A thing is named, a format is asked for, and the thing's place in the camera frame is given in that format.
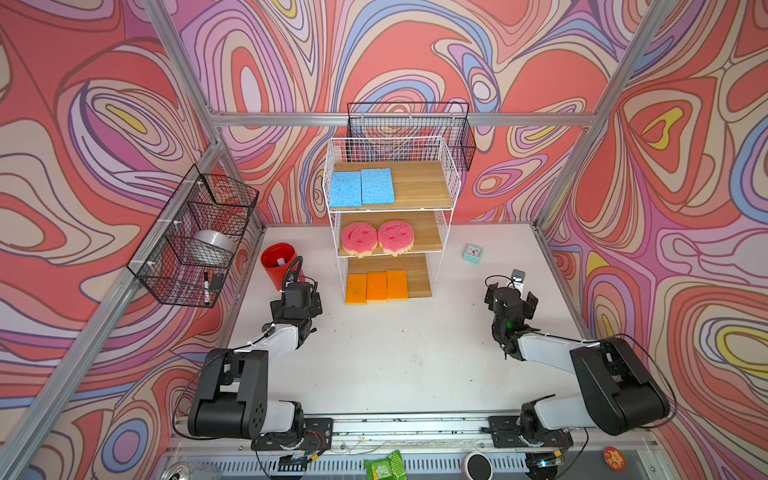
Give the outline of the orange yellow rectangular sponge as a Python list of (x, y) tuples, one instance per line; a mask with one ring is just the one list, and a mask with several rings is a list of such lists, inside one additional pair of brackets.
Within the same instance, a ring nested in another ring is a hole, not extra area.
[(347, 275), (345, 303), (347, 305), (365, 305), (367, 303), (366, 274), (350, 273)]

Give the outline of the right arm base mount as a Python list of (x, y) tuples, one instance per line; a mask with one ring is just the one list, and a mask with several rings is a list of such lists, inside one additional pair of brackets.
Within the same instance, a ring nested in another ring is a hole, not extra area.
[(535, 452), (526, 453), (525, 462), (530, 473), (557, 470), (564, 463), (565, 453), (573, 446), (568, 429), (549, 429), (536, 414), (537, 403), (551, 397), (553, 395), (524, 403), (517, 415), (489, 416), (488, 425), (480, 429), (491, 436), (496, 448), (535, 449)]

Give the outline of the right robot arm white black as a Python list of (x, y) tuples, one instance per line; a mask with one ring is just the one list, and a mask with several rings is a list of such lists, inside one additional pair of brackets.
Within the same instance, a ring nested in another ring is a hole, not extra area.
[(538, 305), (533, 293), (523, 296), (510, 279), (485, 285), (492, 338), (504, 355), (564, 371), (578, 384), (575, 394), (522, 405), (517, 431), (524, 443), (537, 446), (547, 435), (572, 428), (619, 436), (670, 417), (670, 400), (625, 339), (587, 341), (545, 334), (527, 324)]

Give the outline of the yellow pink smiley sponge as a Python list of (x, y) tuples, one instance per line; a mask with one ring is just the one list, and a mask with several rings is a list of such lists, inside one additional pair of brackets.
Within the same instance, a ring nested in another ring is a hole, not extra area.
[(390, 220), (377, 230), (378, 244), (382, 252), (392, 256), (408, 253), (415, 243), (412, 225), (404, 220)]

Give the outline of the pink smiley scrub sponge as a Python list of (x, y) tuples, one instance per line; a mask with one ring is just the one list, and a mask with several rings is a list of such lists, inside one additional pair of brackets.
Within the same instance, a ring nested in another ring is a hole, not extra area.
[(371, 256), (378, 246), (377, 229), (366, 222), (354, 222), (341, 232), (343, 252), (357, 258)]

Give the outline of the blue rectangular sponge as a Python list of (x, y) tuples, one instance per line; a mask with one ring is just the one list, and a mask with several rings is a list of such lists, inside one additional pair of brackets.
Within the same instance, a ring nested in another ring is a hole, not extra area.
[(362, 206), (362, 179), (359, 171), (332, 173), (329, 205), (332, 209)]
[(395, 202), (392, 172), (389, 168), (361, 171), (362, 204), (378, 205)]

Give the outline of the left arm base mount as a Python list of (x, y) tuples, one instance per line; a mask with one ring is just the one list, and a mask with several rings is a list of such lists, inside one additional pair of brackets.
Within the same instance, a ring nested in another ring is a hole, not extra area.
[(334, 420), (311, 417), (286, 432), (261, 434), (251, 442), (267, 479), (302, 479), (310, 466), (332, 447)]

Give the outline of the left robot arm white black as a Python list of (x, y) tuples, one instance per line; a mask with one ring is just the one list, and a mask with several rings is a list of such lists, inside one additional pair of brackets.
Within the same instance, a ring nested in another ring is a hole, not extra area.
[(270, 303), (272, 321), (262, 335), (235, 348), (211, 350), (193, 375), (197, 384), (187, 414), (187, 431), (176, 421), (177, 435), (197, 441), (264, 440), (292, 449), (307, 436), (298, 401), (269, 398), (270, 368), (303, 346), (322, 313), (318, 282), (302, 278), (283, 287)]

